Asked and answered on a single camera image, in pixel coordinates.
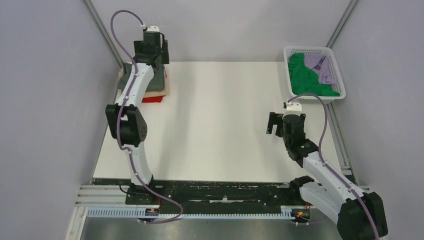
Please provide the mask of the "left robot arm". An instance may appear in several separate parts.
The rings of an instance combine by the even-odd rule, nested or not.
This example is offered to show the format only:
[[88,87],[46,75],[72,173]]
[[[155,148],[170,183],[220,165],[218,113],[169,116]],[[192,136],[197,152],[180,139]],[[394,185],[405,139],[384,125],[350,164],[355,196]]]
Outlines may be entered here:
[[157,190],[150,186],[154,179],[148,166],[145,139],[148,126],[139,104],[152,80],[166,79],[164,66],[169,63],[168,42],[163,33],[147,30],[143,39],[134,44],[128,80],[121,95],[105,108],[108,127],[118,147],[126,154],[131,171],[131,183],[145,204],[153,203]]

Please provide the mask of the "grey t shirt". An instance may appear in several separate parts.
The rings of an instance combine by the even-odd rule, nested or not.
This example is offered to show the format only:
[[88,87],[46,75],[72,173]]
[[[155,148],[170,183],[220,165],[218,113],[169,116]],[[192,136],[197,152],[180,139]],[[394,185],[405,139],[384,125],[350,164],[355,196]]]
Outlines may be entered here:
[[[123,90],[129,80],[129,76],[132,70],[132,64],[125,62],[123,68],[119,72],[119,81],[117,83],[117,89]],[[146,93],[149,92],[161,92],[165,89],[165,66],[160,64],[158,68],[154,69],[154,77],[149,82],[146,88]]]

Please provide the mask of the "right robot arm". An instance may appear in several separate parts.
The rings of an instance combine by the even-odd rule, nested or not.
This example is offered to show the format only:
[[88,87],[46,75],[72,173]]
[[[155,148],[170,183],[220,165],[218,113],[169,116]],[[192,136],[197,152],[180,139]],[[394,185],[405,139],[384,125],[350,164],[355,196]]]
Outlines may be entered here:
[[305,114],[270,112],[267,134],[276,130],[288,156],[309,174],[289,183],[289,199],[312,204],[329,218],[344,240],[377,240],[388,235],[382,198],[339,174],[318,145],[306,137]]

